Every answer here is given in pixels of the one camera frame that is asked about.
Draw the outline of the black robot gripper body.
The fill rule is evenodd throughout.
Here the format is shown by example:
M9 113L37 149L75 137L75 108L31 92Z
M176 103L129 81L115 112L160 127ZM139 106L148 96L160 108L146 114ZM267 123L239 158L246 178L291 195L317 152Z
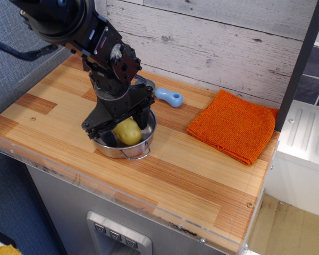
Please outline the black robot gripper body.
M87 135L99 138L100 133L113 130L117 124L154 103L153 89L144 83L133 86L131 81L141 70L135 50L122 41L113 26L93 10L95 34L92 52L86 63L89 78L97 97L93 111L83 121ZM67 47L81 56L85 10L70 13L68 23L72 29Z

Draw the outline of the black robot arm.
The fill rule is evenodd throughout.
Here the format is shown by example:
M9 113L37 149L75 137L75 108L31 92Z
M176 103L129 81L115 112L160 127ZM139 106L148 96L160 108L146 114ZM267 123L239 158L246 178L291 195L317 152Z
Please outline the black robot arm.
M82 58L97 97L82 128L100 138L132 117L143 130L148 124L153 89L131 81L141 70L135 50L95 9L94 1L13 1L29 27L44 41L62 45Z

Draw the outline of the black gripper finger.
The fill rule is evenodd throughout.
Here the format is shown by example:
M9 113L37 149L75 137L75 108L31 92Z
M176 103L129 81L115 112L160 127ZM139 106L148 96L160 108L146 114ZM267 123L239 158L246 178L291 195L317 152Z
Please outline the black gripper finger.
M136 121L136 123L138 124L141 130L144 130L146 126L148 125L149 114L150 114L149 107L141 110L140 112L133 114L132 118Z
M104 131L100 133L101 140L105 143L108 147L116 147L117 140L112 131Z

